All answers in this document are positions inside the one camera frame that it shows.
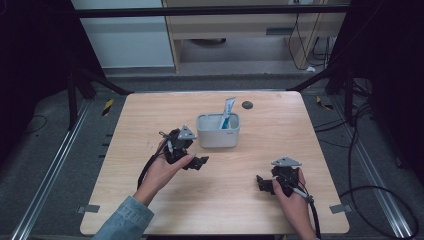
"table top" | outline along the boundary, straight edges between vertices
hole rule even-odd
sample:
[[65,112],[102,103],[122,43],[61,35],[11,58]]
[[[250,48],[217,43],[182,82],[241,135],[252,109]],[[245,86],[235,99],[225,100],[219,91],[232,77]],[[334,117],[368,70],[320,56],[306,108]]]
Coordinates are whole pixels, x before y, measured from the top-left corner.
[[[173,92],[127,97],[91,196],[97,213],[86,212],[83,234],[95,234],[121,202],[136,191],[137,179],[162,136],[184,124],[196,133],[197,116],[222,113],[235,97],[241,127],[233,148],[205,149],[198,140],[188,151],[209,156],[199,171],[180,170],[153,199],[155,213],[145,234],[289,234],[276,196],[259,190],[256,175],[271,179],[271,162],[288,156],[302,163],[306,188],[314,196],[322,233],[349,230],[302,96],[298,92]],[[250,101],[252,109],[242,103]]]

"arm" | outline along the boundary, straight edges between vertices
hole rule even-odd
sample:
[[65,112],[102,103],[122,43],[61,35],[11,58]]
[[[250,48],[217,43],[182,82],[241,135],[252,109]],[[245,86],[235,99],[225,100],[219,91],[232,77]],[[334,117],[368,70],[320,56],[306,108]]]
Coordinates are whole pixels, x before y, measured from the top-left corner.
[[127,197],[93,239],[139,240],[154,215],[147,208],[150,202],[178,170],[189,164],[192,159],[193,155],[186,155],[176,163],[169,164],[163,154],[159,155],[134,195]]
[[[302,170],[299,169],[299,181],[305,185],[305,178]],[[275,195],[278,197],[284,216],[296,231],[297,236],[301,240],[316,239],[315,231],[312,228],[309,219],[308,203],[297,193],[293,193],[290,197],[284,195],[281,185],[274,179],[272,180]]]

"sleeve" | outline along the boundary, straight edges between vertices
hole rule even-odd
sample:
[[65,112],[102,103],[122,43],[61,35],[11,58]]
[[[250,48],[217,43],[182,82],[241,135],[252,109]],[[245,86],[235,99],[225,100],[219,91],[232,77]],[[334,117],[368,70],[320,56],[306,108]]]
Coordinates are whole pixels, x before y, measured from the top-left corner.
[[119,208],[103,224],[93,240],[139,240],[152,220],[150,209],[128,196]]

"black pole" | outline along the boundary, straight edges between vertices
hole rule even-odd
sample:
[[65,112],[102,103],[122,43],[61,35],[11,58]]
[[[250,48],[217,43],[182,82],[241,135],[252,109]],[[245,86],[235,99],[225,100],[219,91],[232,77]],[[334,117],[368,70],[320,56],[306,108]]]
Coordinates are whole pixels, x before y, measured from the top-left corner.
[[112,90],[112,91],[114,91],[114,92],[116,92],[120,95],[129,95],[131,93],[134,93],[133,91],[128,91],[128,90],[125,90],[123,88],[116,86],[115,84],[107,81],[106,79],[104,79],[102,77],[97,76],[96,74],[88,71],[87,69],[79,69],[79,73],[88,77],[89,79],[92,79],[92,80],[102,84],[103,86],[109,88],[110,90]]
[[66,77],[67,87],[68,87],[68,107],[69,107],[69,127],[68,130],[71,130],[78,119],[78,108],[77,108],[77,97],[75,93],[75,84],[71,71],[68,71],[68,76]]
[[349,4],[328,5],[258,5],[258,6],[212,6],[212,7],[164,7],[129,9],[89,9],[75,11],[54,11],[55,16],[78,18],[109,17],[152,17],[192,15],[240,15],[240,14],[287,14],[287,13],[344,13],[361,11],[366,6],[352,7]]
[[329,78],[329,77],[333,76],[333,74],[336,73],[339,70],[339,67],[340,67],[340,64],[330,63],[326,69],[324,69],[321,72],[317,73],[316,75],[312,76],[308,80],[300,83],[299,85],[296,85],[292,88],[288,88],[286,90],[287,91],[300,92],[300,91],[304,90],[305,88],[311,86],[312,84],[317,83],[318,81],[320,81],[323,78]]
[[352,108],[353,108],[353,69],[350,64],[346,64],[346,84],[345,84],[345,109],[344,114],[346,117],[346,120],[350,124],[350,126],[353,126],[353,114],[352,114]]

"round dark object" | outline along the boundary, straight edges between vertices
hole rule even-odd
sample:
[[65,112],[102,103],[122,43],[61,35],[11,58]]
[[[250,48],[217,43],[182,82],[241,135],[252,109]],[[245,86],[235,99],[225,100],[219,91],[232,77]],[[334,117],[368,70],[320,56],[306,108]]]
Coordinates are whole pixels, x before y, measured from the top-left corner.
[[244,109],[251,109],[251,108],[253,108],[253,103],[252,103],[252,102],[250,102],[250,101],[244,101],[244,102],[241,104],[241,106],[242,106]]

